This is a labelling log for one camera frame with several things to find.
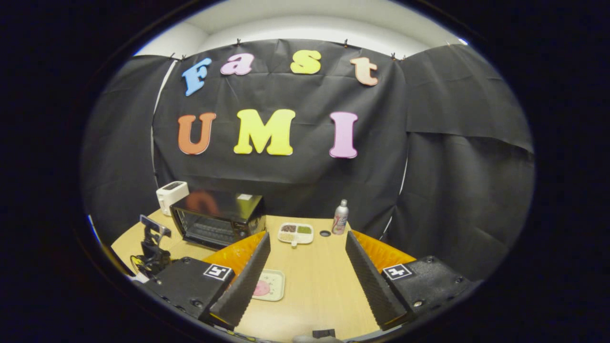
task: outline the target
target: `table surface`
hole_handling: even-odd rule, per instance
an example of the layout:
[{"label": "table surface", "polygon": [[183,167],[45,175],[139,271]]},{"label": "table surface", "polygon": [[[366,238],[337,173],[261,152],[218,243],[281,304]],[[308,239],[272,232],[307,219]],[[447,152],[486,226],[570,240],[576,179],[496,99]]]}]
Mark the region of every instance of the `table surface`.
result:
[{"label": "table surface", "polygon": [[[182,240],[171,217],[161,210],[150,219],[171,230],[160,247],[177,259],[189,256],[204,259],[214,251]],[[285,223],[313,226],[314,241],[293,248],[278,239],[279,227]],[[335,329],[338,339],[349,339],[379,330],[368,306],[364,291],[345,252],[347,235],[323,237],[332,219],[267,216],[271,252],[265,269],[280,270],[285,275],[284,297],[280,301],[252,299],[235,332],[261,339],[291,342],[292,337],[314,330]],[[112,249],[133,270],[131,255],[142,254],[140,242],[144,225],[138,223],[113,244]]]}]

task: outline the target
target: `ceiling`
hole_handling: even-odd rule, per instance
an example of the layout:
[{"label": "ceiling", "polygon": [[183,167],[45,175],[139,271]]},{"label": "ceiling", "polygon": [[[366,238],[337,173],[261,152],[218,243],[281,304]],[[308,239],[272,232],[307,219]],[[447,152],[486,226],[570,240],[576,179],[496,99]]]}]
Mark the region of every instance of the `ceiling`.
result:
[{"label": "ceiling", "polygon": [[388,0],[227,0],[187,19],[208,34],[282,16],[334,16],[372,24],[412,37],[428,46],[459,43],[435,22]]}]

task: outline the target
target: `phone mount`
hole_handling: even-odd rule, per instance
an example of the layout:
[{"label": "phone mount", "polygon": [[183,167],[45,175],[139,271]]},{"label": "phone mount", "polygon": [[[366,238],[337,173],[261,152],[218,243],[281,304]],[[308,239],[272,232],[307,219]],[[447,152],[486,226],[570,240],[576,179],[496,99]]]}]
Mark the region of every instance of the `phone mount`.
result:
[{"label": "phone mount", "polygon": [[156,275],[171,264],[170,252],[159,247],[161,238],[171,237],[171,231],[145,215],[140,215],[140,222],[144,224],[144,240],[141,242],[144,255],[139,257],[144,263],[145,274]]}]

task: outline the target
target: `white tray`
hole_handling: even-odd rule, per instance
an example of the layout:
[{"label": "white tray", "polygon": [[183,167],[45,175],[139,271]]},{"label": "white tray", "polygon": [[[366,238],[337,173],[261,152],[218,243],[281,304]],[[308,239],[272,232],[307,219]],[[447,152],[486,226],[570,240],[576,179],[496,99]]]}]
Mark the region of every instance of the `white tray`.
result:
[{"label": "white tray", "polygon": [[264,281],[269,284],[269,293],[265,295],[252,295],[253,299],[278,301],[284,297],[284,273],[279,270],[263,269],[260,273],[259,281]]},{"label": "white tray", "polygon": [[[294,225],[294,226],[296,226],[296,231],[293,233],[282,231],[282,227],[284,227],[284,225]],[[299,233],[298,232],[299,226],[308,227],[311,230],[311,233],[310,234]],[[291,235],[292,239],[282,238],[281,236],[283,236],[285,234]],[[297,244],[309,244],[314,241],[314,227],[311,225],[308,225],[308,224],[303,224],[303,223],[283,223],[282,225],[279,226],[278,239],[282,242],[292,244],[293,247],[295,247]]]}]

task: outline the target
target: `spray can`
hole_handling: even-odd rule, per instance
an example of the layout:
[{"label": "spray can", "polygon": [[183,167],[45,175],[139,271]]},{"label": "spray can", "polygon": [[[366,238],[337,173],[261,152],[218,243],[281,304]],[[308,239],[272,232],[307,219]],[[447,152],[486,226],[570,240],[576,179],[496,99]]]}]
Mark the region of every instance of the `spray can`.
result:
[{"label": "spray can", "polygon": [[335,210],[335,217],[332,221],[332,233],[343,234],[345,231],[345,225],[347,224],[347,200],[341,200],[341,205]]}]

